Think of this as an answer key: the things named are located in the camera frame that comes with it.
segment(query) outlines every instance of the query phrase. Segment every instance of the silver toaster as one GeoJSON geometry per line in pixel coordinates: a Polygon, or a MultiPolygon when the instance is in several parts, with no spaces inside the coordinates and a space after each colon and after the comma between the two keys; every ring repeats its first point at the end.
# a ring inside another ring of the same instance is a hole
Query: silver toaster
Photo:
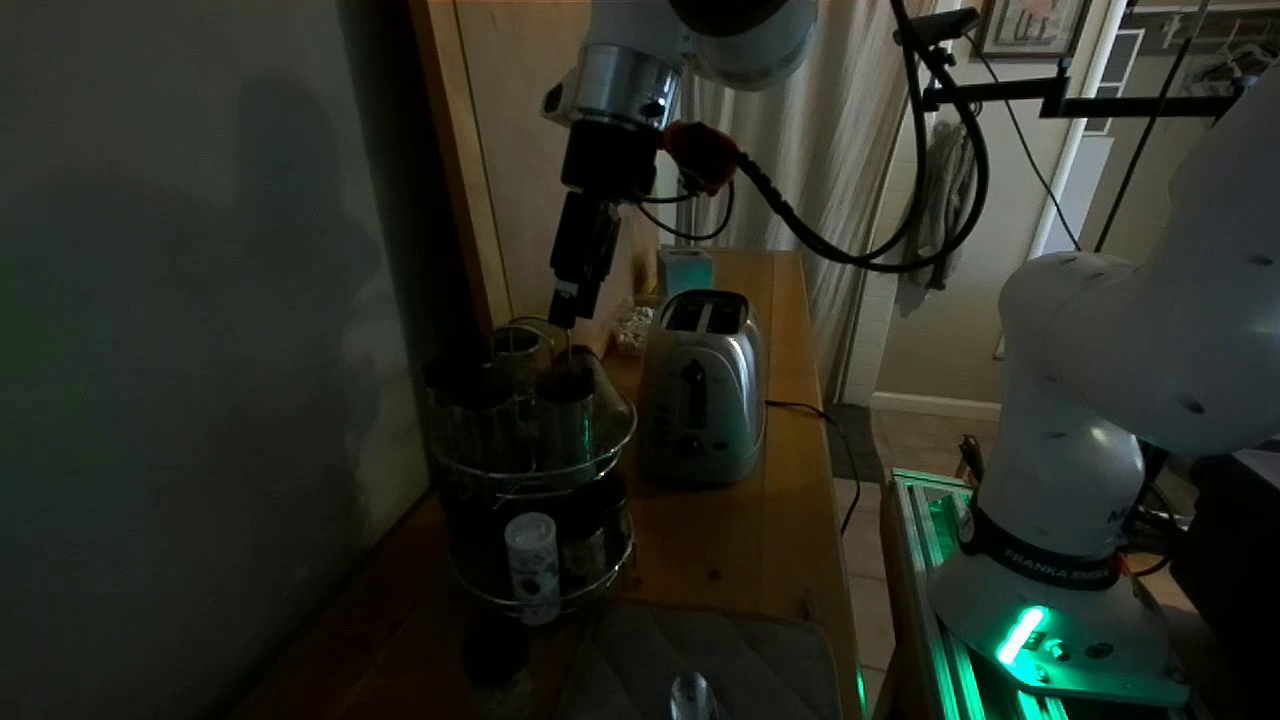
{"type": "Polygon", "coordinates": [[[679,291],[644,344],[638,461],[644,480],[739,485],[764,439],[761,335],[735,291],[679,291]]]}

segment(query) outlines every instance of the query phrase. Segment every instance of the cable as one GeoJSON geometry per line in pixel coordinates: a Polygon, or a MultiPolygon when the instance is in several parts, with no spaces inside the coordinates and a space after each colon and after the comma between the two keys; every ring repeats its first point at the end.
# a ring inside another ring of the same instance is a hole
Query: cable
{"type": "MultiPolygon", "coordinates": [[[[835,435],[835,443],[844,447],[844,455],[853,455],[849,435],[835,430],[835,415],[832,415],[832,411],[824,411],[824,407],[818,407],[818,404],[795,404],[795,401],[764,401],[764,407],[787,407],[787,411],[805,411],[805,415],[824,419],[824,425],[827,425],[827,439],[835,435]]],[[[842,514],[842,534],[849,530],[853,511],[857,511],[860,502],[863,502],[863,480],[853,477],[853,501],[849,501],[849,509],[844,509],[844,514],[842,514]]]]}
{"type": "MultiPolygon", "coordinates": [[[[922,112],[922,82],[916,82],[916,64],[912,64],[912,61],[922,61],[922,64],[934,70],[934,81],[945,87],[945,94],[955,94],[961,87],[955,87],[955,81],[949,76],[945,57],[916,37],[905,0],[891,0],[891,13],[898,13],[898,24],[900,24],[898,37],[900,37],[905,57],[910,57],[912,120],[922,120],[926,112],[922,112]]],[[[795,230],[795,240],[801,240],[810,251],[818,251],[818,254],[824,254],[824,261],[832,261],[832,263],[853,263],[853,266],[867,266],[867,271],[916,271],[916,266],[934,266],[938,261],[953,254],[953,251],[971,235],[971,227],[977,227],[977,219],[980,219],[980,213],[985,213],[985,202],[990,202],[990,178],[992,178],[990,144],[985,144],[980,122],[977,122],[977,112],[971,112],[965,100],[953,100],[953,109],[955,109],[969,138],[971,138],[977,191],[971,191],[969,217],[961,219],[955,235],[945,240],[945,248],[938,248],[934,254],[891,261],[891,263],[878,261],[878,254],[891,251],[905,235],[883,240],[878,251],[849,254],[844,248],[827,245],[822,230],[814,230],[814,227],[795,217],[795,206],[772,189],[770,172],[764,172],[751,156],[735,152],[735,168],[757,185],[757,191],[770,199],[770,206],[795,230]]]]}
{"type": "Polygon", "coordinates": [[[697,199],[697,189],[689,178],[689,172],[679,168],[679,191],[678,195],[644,195],[641,202],[689,202],[697,199]]]}
{"type": "Polygon", "coordinates": [[[1123,518],[1123,553],[1156,553],[1162,560],[1149,567],[1135,567],[1128,577],[1156,577],[1174,562],[1174,555],[1179,553],[1188,527],[1179,524],[1179,514],[1168,509],[1168,501],[1156,487],[1162,462],[1146,470],[1146,487],[1140,501],[1134,502],[1128,518],[1123,518]]]}
{"type": "Polygon", "coordinates": [[[977,443],[977,435],[961,435],[961,462],[955,462],[961,480],[985,485],[990,480],[990,462],[985,462],[985,447],[977,443]]]}
{"type": "MultiPolygon", "coordinates": [[[[1005,82],[1002,70],[992,69],[992,61],[985,61],[980,50],[971,50],[971,57],[990,69],[990,76],[992,76],[996,82],[1005,82]]],[[[1023,133],[1023,122],[1016,120],[1016,112],[1014,112],[1009,100],[1005,100],[1005,112],[1009,112],[1009,120],[1014,120],[1016,144],[1023,148],[1023,156],[1028,156],[1028,164],[1034,164],[1034,172],[1036,172],[1036,178],[1039,178],[1039,189],[1043,189],[1043,195],[1050,195],[1050,202],[1051,202],[1051,213],[1057,213],[1057,223],[1070,230],[1073,248],[1081,251],[1081,235],[1075,235],[1063,202],[1057,199],[1051,185],[1043,178],[1043,172],[1039,172],[1039,164],[1036,164],[1036,152],[1034,152],[1034,144],[1028,144],[1028,133],[1023,133]]]]}
{"type": "Polygon", "coordinates": [[[660,217],[654,217],[644,202],[638,202],[638,206],[641,206],[641,217],[644,217],[650,223],[657,223],[660,230],[668,230],[668,235],[678,235],[678,240],[689,240],[689,245],[707,245],[707,240],[723,235],[723,227],[727,227],[727,219],[733,219],[735,185],[727,178],[723,213],[722,213],[722,223],[716,223],[713,230],[679,230],[679,227],[666,223],[660,217]]]}
{"type": "Polygon", "coordinates": [[[1192,27],[1192,31],[1185,37],[1185,42],[1178,46],[1174,69],[1168,69],[1168,76],[1164,76],[1164,82],[1162,82],[1156,109],[1154,109],[1154,115],[1149,115],[1149,122],[1146,122],[1134,156],[1128,156],[1128,168],[1123,168],[1123,176],[1120,176],[1115,199],[1112,199],[1112,206],[1107,206],[1107,219],[1105,219],[1105,227],[1102,227],[1102,235],[1098,235],[1098,245],[1093,245],[1098,254],[1102,254],[1102,251],[1107,248],[1107,240],[1112,240],[1112,223],[1115,223],[1120,202],[1123,202],[1123,195],[1128,195],[1134,172],[1135,172],[1135,164],[1140,164],[1146,152],[1149,152],[1149,138],[1154,138],[1154,128],[1156,128],[1162,109],[1164,109],[1164,100],[1168,100],[1168,87],[1174,87],[1178,70],[1185,69],[1185,61],[1188,61],[1202,27],[1206,27],[1206,17],[1210,17],[1210,0],[1202,0],[1202,9],[1195,9],[1195,27],[1192,27]]]}
{"type": "Polygon", "coordinates": [[[926,122],[916,50],[910,42],[905,42],[905,70],[910,70],[916,178],[912,178],[910,213],[898,219],[891,235],[882,248],[867,251],[867,261],[887,254],[891,248],[900,248],[922,227],[922,217],[928,213],[928,199],[926,199],[928,195],[928,122],[926,122]]]}

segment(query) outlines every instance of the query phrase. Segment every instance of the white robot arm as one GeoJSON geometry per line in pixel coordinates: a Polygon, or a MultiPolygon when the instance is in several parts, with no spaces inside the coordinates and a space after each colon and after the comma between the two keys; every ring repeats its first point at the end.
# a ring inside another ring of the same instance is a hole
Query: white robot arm
{"type": "MultiPolygon", "coordinates": [[[[580,64],[548,94],[573,122],[553,324],[597,303],[615,202],[644,199],[678,69],[770,82],[795,69],[818,0],[597,0],[580,64]]],[[[1164,620],[1115,570],[1146,485],[1140,435],[1231,452],[1280,427],[1280,76],[1188,159],[1149,263],[1050,254],[1005,289],[1009,380],[969,544],[934,588],[941,620],[1014,681],[1185,702],[1164,620]]]]}
{"type": "Polygon", "coordinates": [[[594,317],[615,245],[615,213],[654,189],[660,128],[678,112],[678,70],[735,87],[787,76],[810,42],[818,0],[597,0],[577,69],[546,112],[567,122],[567,185],[553,248],[553,324],[594,317]]]}
{"type": "Polygon", "coordinates": [[[1212,455],[1280,427],[1277,144],[1280,70],[1179,168],[1149,263],[1043,254],[1005,289],[1002,439],[934,603],[1023,687],[1185,700],[1162,612],[1115,581],[1115,547],[1146,485],[1135,439],[1212,455]]]}

